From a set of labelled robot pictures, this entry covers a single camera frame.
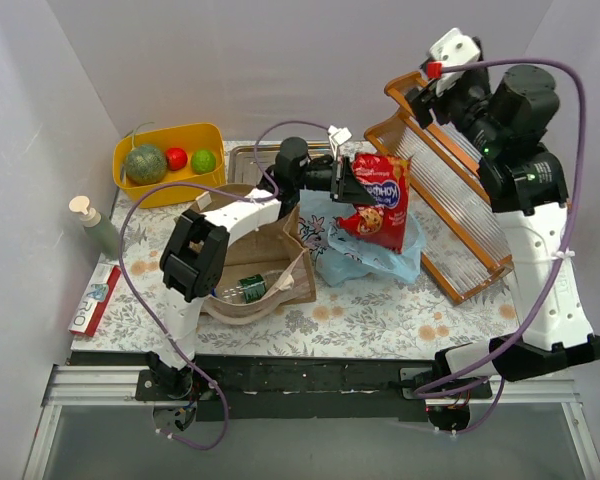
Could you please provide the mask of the red cookie packet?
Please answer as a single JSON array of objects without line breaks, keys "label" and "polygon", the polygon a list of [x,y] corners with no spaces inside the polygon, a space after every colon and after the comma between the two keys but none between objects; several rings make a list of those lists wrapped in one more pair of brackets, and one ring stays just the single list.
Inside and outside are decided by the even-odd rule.
[{"label": "red cookie packet", "polygon": [[352,169],[374,204],[355,204],[354,214],[336,218],[337,226],[358,239],[401,253],[407,226],[411,158],[358,152]]}]

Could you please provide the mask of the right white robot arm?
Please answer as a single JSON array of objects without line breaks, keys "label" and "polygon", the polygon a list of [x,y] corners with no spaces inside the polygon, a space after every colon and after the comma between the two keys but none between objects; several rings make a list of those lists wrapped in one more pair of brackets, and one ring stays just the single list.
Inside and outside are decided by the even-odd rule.
[{"label": "right white robot arm", "polygon": [[495,90],[484,68],[452,76],[449,88],[433,79],[405,99],[420,126],[450,123],[479,152],[479,182],[512,256],[508,284],[521,324],[513,334],[436,353],[431,382],[420,382],[417,391],[449,398],[473,378],[514,382],[600,360],[600,336],[584,313],[563,243],[575,192],[542,143],[560,105],[553,76],[515,65]]}]

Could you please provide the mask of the brown burlap tote bag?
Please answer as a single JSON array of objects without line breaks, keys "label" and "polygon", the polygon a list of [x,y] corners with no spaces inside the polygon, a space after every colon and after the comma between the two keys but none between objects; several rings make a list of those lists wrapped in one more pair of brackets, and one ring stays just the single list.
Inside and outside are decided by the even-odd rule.
[{"label": "brown burlap tote bag", "polygon": [[199,195],[189,209],[227,228],[230,238],[217,286],[228,286],[255,274],[281,270],[282,274],[261,300],[233,305],[212,295],[195,299],[180,314],[190,326],[204,313],[226,325],[258,321],[280,306],[310,303],[316,287],[309,250],[298,234],[299,208],[282,215],[269,192],[246,184],[227,184],[218,193]]}]

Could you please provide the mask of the green melon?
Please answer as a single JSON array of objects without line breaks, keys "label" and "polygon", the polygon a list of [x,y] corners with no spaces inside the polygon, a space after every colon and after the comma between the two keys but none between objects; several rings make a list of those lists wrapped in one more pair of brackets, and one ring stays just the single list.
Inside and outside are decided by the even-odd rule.
[{"label": "green melon", "polygon": [[150,122],[138,125],[131,132],[131,150],[123,162],[126,177],[137,185],[159,183],[168,170],[166,155],[160,148],[150,143],[136,144],[136,134],[147,125],[150,125]]}]

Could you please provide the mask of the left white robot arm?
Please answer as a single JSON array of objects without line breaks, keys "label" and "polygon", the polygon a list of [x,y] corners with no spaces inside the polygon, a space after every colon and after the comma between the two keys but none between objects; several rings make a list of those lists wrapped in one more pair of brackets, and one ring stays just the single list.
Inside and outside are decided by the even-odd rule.
[{"label": "left white robot arm", "polygon": [[330,154],[311,159],[307,143],[289,137],[273,166],[263,170],[261,182],[245,196],[228,193],[229,204],[209,212],[186,210],[160,259],[167,308],[159,327],[167,345],[147,357],[154,382],[173,400],[185,398],[193,387],[195,332],[204,302],[217,287],[229,248],[240,239],[293,217],[303,190],[326,191],[331,200],[371,205],[374,200],[353,176],[348,159],[340,154],[351,134],[330,127]]}]

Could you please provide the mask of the green lime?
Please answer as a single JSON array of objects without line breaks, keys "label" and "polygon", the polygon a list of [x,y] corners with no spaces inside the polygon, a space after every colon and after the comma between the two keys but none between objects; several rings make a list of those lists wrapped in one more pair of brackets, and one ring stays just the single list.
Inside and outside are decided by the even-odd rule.
[{"label": "green lime", "polygon": [[191,157],[191,169],[197,175],[211,173],[216,167],[217,159],[211,150],[197,150]]}]

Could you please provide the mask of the red apple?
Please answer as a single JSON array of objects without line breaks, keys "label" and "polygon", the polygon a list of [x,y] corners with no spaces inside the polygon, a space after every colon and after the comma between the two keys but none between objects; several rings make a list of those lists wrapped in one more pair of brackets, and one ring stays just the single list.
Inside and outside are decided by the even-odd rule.
[{"label": "red apple", "polygon": [[187,152],[178,147],[172,147],[165,151],[167,166],[170,171],[179,171],[183,169],[189,161]]}]

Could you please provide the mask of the clear plastic water bottle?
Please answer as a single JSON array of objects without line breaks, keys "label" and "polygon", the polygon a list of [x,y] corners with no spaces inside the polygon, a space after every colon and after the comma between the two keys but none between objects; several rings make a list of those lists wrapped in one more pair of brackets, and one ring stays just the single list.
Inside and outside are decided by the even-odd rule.
[{"label": "clear plastic water bottle", "polygon": [[250,304],[261,300],[281,274],[281,270],[271,270],[245,277],[228,286],[217,286],[212,296],[233,305]]}]

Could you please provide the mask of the light blue plastic bag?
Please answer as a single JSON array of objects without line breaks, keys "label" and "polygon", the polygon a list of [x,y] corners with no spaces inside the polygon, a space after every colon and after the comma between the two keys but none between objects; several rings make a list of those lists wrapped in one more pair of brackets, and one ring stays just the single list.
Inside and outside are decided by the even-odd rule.
[{"label": "light blue plastic bag", "polygon": [[408,216],[403,251],[394,253],[339,228],[336,219],[353,214],[354,207],[331,201],[325,192],[303,190],[299,207],[298,233],[310,250],[317,273],[329,285],[370,273],[405,283],[413,283],[419,276],[426,238],[413,215]]}]

